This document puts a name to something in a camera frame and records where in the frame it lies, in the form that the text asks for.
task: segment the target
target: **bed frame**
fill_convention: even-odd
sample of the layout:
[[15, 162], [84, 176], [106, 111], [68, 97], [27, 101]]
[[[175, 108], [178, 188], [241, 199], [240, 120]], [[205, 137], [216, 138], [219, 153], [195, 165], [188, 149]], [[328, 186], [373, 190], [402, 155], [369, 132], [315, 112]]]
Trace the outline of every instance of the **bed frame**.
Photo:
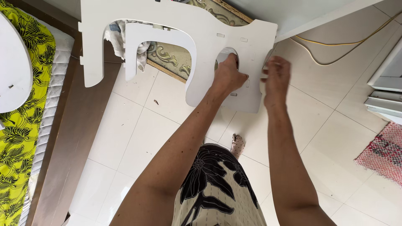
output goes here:
[[75, 39], [26, 222], [27, 226], [61, 226], [69, 220], [68, 208], [123, 60], [105, 41], [105, 77], [85, 88], [79, 20], [43, 0], [7, 1]]

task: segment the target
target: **mattress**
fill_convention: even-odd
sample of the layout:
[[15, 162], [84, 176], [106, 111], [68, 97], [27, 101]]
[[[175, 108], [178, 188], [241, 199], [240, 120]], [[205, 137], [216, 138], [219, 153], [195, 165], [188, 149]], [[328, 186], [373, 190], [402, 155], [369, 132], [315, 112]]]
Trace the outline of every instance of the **mattress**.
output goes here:
[[56, 51], [52, 65], [49, 88], [47, 90], [42, 124], [39, 129], [38, 143], [33, 159], [31, 176], [29, 177], [29, 185], [27, 194], [25, 196], [23, 211], [21, 213], [20, 222], [18, 224], [19, 226], [25, 226], [25, 222], [27, 220], [33, 192], [35, 191], [36, 181], [42, 166], [43, 156], [45, 155], [47, 141], [49, 139], [50, 130], [53, 124], [54, 115], [56, 113], [56, 108], [59, 102], [60, 93], [62, 91], [64, 77], [66, 76], [68, 62], [70, 60], [71, 51], [74, 44], [73, 37], [37, 19], [34, 16], [32, 17], [35, 18], [39, 23], [46, 26], [47, 29], [52, 33], [56, 41]]

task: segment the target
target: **yellow green patterned fabric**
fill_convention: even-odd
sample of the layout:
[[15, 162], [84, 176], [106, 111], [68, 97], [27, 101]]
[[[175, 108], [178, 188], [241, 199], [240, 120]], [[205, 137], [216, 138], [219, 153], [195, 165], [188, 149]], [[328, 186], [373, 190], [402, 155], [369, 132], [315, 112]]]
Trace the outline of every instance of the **yellow green patterned fabric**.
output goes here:
[[21, 35], [33, 68], [33, 85], [27, 101], [17, 110], [0, 114], [6, 126], [0, 130], [0, 226], [17, 226], [31, 174], [56, 43], [45, 26], [12, 4], [0, 0], [0, 12]]

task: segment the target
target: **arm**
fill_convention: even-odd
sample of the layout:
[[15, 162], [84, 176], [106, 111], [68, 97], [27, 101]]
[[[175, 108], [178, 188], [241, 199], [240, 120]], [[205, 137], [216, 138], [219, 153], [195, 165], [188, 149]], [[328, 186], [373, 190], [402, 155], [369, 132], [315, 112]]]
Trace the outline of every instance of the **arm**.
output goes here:
[[335, 226], [318, 204], [317, 192], [308, 176], [293, 137], [287, 114], [286, 94], [290, 63], [281, 57], [267, 62], [268, 155], [272, 195], [282, 226]]
[[135, 181], [110, 226], [172, 224], [174, 199], [212, 120], [224, 99], [248, 78], [236, 64], [234, 54], [219, 64], [207, 94]]

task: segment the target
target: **forearm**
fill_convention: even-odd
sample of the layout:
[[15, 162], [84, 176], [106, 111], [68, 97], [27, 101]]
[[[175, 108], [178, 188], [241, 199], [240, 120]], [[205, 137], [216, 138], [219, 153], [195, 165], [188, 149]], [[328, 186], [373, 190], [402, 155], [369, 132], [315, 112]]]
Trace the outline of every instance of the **forearm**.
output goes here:
[[303, 165], [286, 106], [268, 110], [268, 152], [275, 207], [318, 205], [317, 192]]
[[133, 188], [176, 195], [227, 93], [211, 87], [200, 104], [154, 156]]

